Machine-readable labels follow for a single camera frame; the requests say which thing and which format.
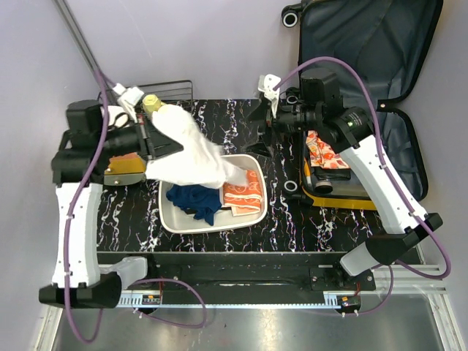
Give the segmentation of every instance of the orange patterned towel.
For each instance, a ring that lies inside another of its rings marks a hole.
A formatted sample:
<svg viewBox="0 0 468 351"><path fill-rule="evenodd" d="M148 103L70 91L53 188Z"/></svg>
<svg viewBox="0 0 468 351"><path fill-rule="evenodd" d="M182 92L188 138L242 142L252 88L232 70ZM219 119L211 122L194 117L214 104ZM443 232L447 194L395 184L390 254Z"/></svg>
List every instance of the orange patterned towel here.
<svg viewBox="0 0 468 351"><path fill-rule="evenodd" d="M331 147L323 142L314 130L309 130L306 139L310 151L310 165L324 169L346 169L350 168Z"/></svg>
<svg viewBox="0 0 468 351"><path fill-rule="evenodd" d="M247 171L248 186L224 184L223 203L230 206L234 216L255 214L260 211L262 191L255 171Z"/></svg>

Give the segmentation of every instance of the gray floor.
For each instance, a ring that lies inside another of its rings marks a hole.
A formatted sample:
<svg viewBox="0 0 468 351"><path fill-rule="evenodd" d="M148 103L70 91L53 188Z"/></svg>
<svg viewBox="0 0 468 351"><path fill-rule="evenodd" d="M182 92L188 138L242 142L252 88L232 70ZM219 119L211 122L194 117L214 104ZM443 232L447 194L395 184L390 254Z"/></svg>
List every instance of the gray floor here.
<svg viewBox="0 0 468 351"><path fill-rule="evenodd" d="M377 302L366 297L363 309ZM159 317L197 322L200 311L160 310ZM91 335L96 311L76 311L85 335ZM381 311L362 317L323 317L301 310L211 310L203 330L180 329L146 319L131 311L107 310L97 341L80 344L66 320L59 328L55 350L443 350L423 296L392 296Z"/></svg>

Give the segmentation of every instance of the black marble table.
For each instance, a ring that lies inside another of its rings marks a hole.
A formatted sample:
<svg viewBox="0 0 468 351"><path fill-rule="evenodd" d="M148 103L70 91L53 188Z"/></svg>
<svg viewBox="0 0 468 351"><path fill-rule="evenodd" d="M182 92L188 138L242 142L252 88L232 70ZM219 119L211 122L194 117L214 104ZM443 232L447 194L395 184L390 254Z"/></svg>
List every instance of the black marble table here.
<svg viewBox="0 0 468 351"><path fill-rule="evenodd" d="M243 153L256 140L247 116L256 100L200 100L194 117L226 154ZM107 187L99 207L99 252L345 252L381 228L374 211L316 208L287 202L282 184L299 179L299 148L292 139L274 145L274 158L254 155L266 177L268 214L259 224L220 233L172 234L159 220L158 181Z"/></svg>

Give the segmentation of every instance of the black metal rack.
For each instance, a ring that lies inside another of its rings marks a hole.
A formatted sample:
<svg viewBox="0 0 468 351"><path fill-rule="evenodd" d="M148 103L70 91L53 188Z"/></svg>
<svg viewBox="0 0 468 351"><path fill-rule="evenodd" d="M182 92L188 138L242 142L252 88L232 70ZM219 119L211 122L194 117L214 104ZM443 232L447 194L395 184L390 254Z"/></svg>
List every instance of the black metal rack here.
<svg viewBox="0 0 468 351"><path fill-rule="evenodd" d="M193 82L191 80L174 80L163 83L138 84L138 88L145 94L155 94L161 101L168 104L181 106L187 112L193 113ZM112 104L116 104L117 96L111 90L107 90L107 97Z"/></svg>

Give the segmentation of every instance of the blue cloth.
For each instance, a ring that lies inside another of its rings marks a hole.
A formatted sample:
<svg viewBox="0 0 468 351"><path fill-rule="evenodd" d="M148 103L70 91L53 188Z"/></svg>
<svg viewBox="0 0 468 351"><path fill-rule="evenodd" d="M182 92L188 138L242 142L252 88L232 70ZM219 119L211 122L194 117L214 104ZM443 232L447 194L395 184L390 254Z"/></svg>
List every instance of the blue cloth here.
<svg viewBox="0 0 468 351"><path fill-rule="evenodd" d="M196 210L195 219L204 219L214 225L214 214L221 208L219 189L209 189L201 185L174 185L166 198L183 211Z"/></svg>

